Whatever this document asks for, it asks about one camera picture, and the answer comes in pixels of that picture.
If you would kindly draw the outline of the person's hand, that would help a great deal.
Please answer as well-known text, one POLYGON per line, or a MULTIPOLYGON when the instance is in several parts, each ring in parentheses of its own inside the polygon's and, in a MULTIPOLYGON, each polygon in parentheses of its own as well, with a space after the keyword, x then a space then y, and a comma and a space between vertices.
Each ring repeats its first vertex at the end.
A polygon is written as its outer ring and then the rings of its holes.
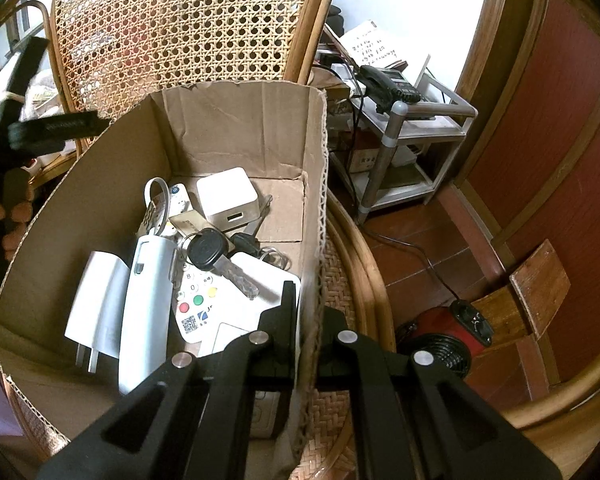
POLYGON ((6 261, 12 261, 16 249, 18 248, 24 233, 27 231, 27 224, 33 216, 33 200, 34 192, 30 185, 27 186, 24 199, 15 204, 9 210, 6 210, 0 203, 0 221, 7 219, 9 226, 6 228, 6 234, 3 236, 0 249, 0 255, 6 261))

